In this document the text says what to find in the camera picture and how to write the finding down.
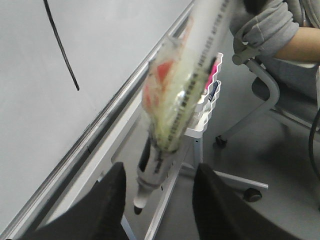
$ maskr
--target gray chair seat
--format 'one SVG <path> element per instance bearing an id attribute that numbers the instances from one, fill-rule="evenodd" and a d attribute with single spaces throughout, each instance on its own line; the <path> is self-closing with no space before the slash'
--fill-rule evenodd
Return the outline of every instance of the gray chair seat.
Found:
<path id="1" fill-rule="evenodd" d="M 278 85 L 280 98 L 275 107 L 312 124 L 318 111 L 317 101 L 293 90 L 284 83 L 278 82 Z M 270 96 L 268 87 L 258 77 L 252 84 L 252 92 L 264 101 Z"/>

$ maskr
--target chair leg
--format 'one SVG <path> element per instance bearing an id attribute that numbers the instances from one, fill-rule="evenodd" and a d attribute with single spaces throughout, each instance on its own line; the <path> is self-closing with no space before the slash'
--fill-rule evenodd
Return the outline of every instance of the chair leg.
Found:
<path id="1" fill-rule="evenodd" d="M 219 136 L 219 140 L 227 141 L 229 137 L 252 123 L 256 118 L 266 113 L 268 110 L 273 108 L 279 100 L 280 90 L 277 82 L 274 78 L 266 72 L 255 60 L 251 59 L 246 63 L 247 67 L 251 72 L 256 74 L 268 87 L 270 91 L 270 97 L 267 101 L 258 106 L 255 110 L 249 113 L 246 117 L 232 126 L 229 130 Z"/>

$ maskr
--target gray floor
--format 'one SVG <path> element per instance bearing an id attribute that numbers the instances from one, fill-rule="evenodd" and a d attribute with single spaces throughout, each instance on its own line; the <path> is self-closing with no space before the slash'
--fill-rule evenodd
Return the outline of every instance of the gray floor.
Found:
<path id="1" fill-rule="evenodd" d="M 309 163 L 308 132 L 288 128 L 263 116 L 213 147 L 217 136 L 261 102 L 252 94 L 252 73 L 231 62 L 232 38 L 227 36 L 220 98 L 204 138 L 204 161 L 215 170 L 269 184 L 262 200 L 250 205 L 266 218 L 304 240 L 320 239 L 320 183 Z M 319 144 L 315 143 L 317 159 Z M 199 239 L 192 212 L 191 178 L 181 176 L 156 236 L 157 240 Z"/>

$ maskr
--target gray jacket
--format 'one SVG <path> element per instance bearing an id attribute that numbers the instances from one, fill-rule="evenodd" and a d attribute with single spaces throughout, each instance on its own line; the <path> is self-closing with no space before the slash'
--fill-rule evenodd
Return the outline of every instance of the gray jacket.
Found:
<path id="1" fill-rule="evenodd" d="M 306 26 L 311 27 L 306 17 Z M 235 35 L 244 27 L 241 41 L 259 50 L 258 57 L 271 75 L 289 87 L 317 99 L 316 72 L 318 67 L 303 68 L 273 58 L 296 34 L 299 24 L 294 22 L 288 4 L 282 0 L 269 0 L 257 16 L 246 12 L 243 1 L 235 13 L 230 30 Z"/>

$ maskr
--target gray sleeve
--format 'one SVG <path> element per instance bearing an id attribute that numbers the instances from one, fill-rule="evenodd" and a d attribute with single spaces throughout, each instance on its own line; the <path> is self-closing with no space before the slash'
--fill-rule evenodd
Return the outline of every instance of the gray sleeve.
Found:
<path id="1" fill-rule="evenodd" d="M 299 24 L 293 22 L 287 3 L 271 0 L 259 15 L 245 24 L 242 41 L 248 42 L 262 55 L 273 56 L 294 37 L 298 29 Z"/>

